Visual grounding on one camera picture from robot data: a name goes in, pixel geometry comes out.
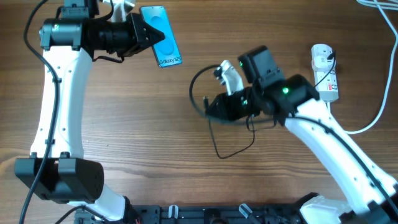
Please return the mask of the smartphone with teal screen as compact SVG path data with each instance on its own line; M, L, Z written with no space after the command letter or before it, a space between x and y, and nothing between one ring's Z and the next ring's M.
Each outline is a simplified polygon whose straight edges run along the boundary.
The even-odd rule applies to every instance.
M183 60L164 6L141 6L144 21L160 32L160 40L152 46L160 68L180 65Z

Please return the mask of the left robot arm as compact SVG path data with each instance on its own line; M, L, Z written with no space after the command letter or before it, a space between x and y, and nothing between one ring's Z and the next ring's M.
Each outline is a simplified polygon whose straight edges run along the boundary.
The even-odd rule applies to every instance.
M133 11L134 1L111 1L101 16L97 1L65 1L40 28L45 83L39 126L27 158L15 163L15 175L37 196L73 210L84 210L102 223L142 223L129 199L104 182L103 166L84 158L81 121L86 82L94 52L122 63L164 39L164 33Z

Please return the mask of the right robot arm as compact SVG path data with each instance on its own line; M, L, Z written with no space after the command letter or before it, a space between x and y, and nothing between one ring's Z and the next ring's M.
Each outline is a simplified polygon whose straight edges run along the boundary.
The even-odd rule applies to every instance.
M213 67L226 87L207 105L211 119L232 123L266 114L297 136L318 158L345 195L306 198L299 214L306 223L396 223L397 181L377 166L345 133L319 92L303 76L285 78L266 46Z

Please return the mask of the white USB charger plug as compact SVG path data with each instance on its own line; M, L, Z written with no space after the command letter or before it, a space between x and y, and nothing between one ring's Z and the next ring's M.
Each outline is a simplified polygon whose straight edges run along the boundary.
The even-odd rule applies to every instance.
M312 58L312 68L315 72L329 71L335 66L335 56L333 54L317 55Z

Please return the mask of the white power strip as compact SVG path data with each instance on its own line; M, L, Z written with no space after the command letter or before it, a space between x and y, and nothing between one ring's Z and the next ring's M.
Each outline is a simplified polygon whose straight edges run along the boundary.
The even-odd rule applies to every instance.
M314 72L315 89L325 103L332 103L339 98L338 83L336 76L336 52L326 44L315 44L311 48L312 58L317 55L335 56L335 66L329 71Z

